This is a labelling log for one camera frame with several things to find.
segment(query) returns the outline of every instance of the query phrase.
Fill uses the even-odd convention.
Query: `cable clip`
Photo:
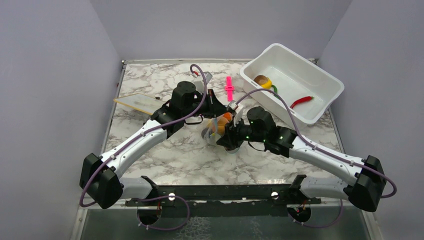
[[[231,101],[230,103],[228,103],[227,110],[229,110],[228,108],[230,108],[231,110],[235,111],[238,107],[239,105],[237,105],[236,101]]]

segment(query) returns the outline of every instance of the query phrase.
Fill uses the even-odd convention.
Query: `white bolt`
[[[175,196],[175,194],[171,192],[171,193],[169,194],[169,196]],[[174,201],[174,200],[175,200],[175,197],[168,197],[168,199],[169,199],[170,201]]]
[[[273,199],[278,199],[278,193],[276,192],[276,191],[273,191],[272,193],[271,193],[271,197],[273,198]]]

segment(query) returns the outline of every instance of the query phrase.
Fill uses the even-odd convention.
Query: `screw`
[[[273,199],[278,199],[278,192],[276,192],[276,191],[273,191],[272,193],[271,193],[271,197],[273,198]]]

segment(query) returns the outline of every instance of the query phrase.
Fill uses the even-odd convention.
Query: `white plastic bin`
[[[289,107],[300,98],[314,97],[291,109],[299,128],[316,123],[345,89],[340,80],[279,43],[271,44],[257,58],[244,65],[240,75],[244,78],[243,90],[246,93],[262,88],[254,82],[256,76],[268,77]],[[251,96],[293,128],[286,108],[272,93],[259,91]]]

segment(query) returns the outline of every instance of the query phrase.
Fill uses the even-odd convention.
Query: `red chili pepper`
[[[312,99],[314,99],[314,97],[313,97],[313,96],[305,96],[305,97],[302,97],[302,98],[300,98],[300,99],[297,99],[296,101],[294,101],[294,102],[293,102],[293,104],[290,106],[290,108],[292,109],[292,108],[294,108],[296,105],[298,105],[298,104],[302,104],[302,103],[306,103],[306,102],[309,102],[309,101],[311,101]]]

